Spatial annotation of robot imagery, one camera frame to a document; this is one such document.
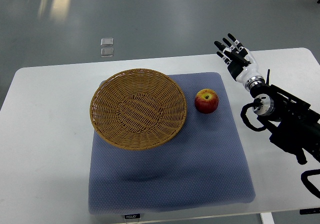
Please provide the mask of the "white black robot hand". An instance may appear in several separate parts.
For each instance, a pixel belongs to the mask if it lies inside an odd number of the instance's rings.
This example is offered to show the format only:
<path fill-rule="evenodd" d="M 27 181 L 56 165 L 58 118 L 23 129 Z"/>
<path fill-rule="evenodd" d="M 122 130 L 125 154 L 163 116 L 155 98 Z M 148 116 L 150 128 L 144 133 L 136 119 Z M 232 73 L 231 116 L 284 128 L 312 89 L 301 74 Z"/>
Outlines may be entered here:
<path fill-rule="evenodd" d="M 227 65 L 231 77 L 241 83 L 247 91 L 266 83 L 258 72 L 258 63 L 250 50 L 232 34 L 228 33 L 227 38 L 224 37 L 222 42 L 215 41 L 214 45 L 218 49 L 216 54 Z"/>

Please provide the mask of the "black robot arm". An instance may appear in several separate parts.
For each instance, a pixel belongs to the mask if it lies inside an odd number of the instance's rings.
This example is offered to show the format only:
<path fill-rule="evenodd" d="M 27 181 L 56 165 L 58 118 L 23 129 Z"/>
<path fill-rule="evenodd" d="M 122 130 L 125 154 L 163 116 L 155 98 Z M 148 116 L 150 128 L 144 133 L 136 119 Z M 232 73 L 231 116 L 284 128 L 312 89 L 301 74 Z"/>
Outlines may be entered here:
<path fill-rule="evenodd" d="M 289 92 L 269 84 L 261 76 L 245 83 L 253 102 L 242 107 L 243 123 L 255 132 L 268 130 L 272 144 L 296 156 L 301 165 L 307 163 L 305 152 L 320 159 L 320 115 L 310 104 Z"/>

